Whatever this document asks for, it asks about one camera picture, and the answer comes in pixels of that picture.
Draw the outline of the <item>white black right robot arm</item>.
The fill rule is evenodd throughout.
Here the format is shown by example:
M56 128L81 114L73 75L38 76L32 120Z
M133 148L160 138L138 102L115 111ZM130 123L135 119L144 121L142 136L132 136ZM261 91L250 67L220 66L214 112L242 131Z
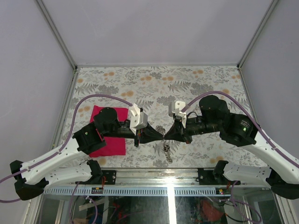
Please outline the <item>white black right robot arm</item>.
M199 101L200 116L188 118L183 111L185 106L183 101L170 103L169 116L174 118L174 124L164 136L166 140L190 144L194 135L219 132L226 143L241 147L266 163L265 167L251 167L220 160L203 175L206 184L252 183L270 188L286 199L298 199L299 160L279 149L252 118L231 113L226 101L215 95Z

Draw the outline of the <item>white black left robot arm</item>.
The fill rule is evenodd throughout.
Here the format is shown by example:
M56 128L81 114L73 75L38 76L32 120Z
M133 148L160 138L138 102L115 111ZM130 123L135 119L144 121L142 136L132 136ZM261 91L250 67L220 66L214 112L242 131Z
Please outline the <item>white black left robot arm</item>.
M65 183L101 183L103 173L95 160L72 168L64 168L63 165L105 147L105 137L133 139L136 147L164 138L150 126L142 109L134 109L130 119L119 121L117 111L105 107L93 117L93 122L75 132L63 145L31 161L15 160L10 163L19 198L22 201L30 200L50 186Z

